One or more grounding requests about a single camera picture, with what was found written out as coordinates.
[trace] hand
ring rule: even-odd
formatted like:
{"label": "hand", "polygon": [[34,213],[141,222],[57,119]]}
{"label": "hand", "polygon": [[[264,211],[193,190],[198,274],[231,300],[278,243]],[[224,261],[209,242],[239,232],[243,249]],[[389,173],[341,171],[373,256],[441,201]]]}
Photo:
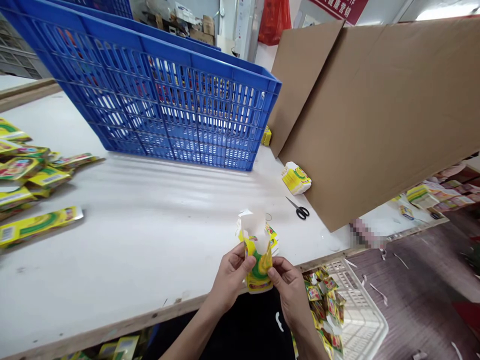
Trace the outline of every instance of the hand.
{"label": "hand", "polygon": [[243,242],[227,252],[221,258],[215,281],[205,302],[222,315],[226,313],[237,300],[242,281],[252,271],[256,262],[254,256],[245,259]]}
{"label": "hand", "polygon": [[314,321],[302,273],[284,257],[274,256],[272,262],[268,277],[280,293],[281,310],[288,327],[294,334],[311,330]]}

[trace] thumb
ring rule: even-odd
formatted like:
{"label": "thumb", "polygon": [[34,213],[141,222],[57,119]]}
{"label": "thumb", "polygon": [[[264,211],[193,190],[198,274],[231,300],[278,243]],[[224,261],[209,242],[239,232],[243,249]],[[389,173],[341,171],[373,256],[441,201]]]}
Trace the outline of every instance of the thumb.
{"label": "thumb", "polygon": [[274,267],[271,267],[268,269],[268,277],[281,294],[283,289],[287,286],[287,283],[282,279],[279,272]]}
{"label": "thumb", "polygon": [[247,277],[247,274],[252,271],[256,263],[257,259],[254,256],[247,257],[235,271],[235,276],[242,281]]}

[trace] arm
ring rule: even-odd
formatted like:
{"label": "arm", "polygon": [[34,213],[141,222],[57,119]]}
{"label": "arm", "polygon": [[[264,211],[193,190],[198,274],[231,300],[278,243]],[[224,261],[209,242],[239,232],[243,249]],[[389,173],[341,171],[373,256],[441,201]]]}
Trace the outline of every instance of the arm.
{"label": "arm", "polygon": [[273,285],[280,293],[281,310],[304,360],[330,360],[315,329],[302,273],[287,259],[275,256],[268,270]]}
{"label": "arm", "polygon": [[220,318],[233,306],[242,281],[253,269],[256,259],[245,259],[240,243],[225,254],[205,302],[160,360],[196,360],[200,357]]}

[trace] cardboard flap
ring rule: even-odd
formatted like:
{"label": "cardboard flap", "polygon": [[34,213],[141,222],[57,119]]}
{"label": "cardboard flap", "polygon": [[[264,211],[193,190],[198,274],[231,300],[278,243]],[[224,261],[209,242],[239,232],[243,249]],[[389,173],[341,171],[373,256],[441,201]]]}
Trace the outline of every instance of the cardboard flap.
{"label": "cardboard flap", "polygon": [[338,20],[282,33],[271,73],[283,85],[268,120],[275,157],[284,147],[343,26],[344,21]]}
{"label": "cardboard flap", "polygon": [[480,149],[478,44],[478,18],[342,30],[279,156],[330,231]]}

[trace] red banner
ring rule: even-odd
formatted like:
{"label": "red banner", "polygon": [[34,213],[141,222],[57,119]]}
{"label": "red banner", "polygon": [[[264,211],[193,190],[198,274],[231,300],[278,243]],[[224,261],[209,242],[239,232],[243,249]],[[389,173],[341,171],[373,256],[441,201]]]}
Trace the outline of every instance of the red banner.
{"label": "red banner", "polygon": [[365,9],[369,0],[310,0],[337,19],[345,19],[350,25],[357,24],[357,21]]}

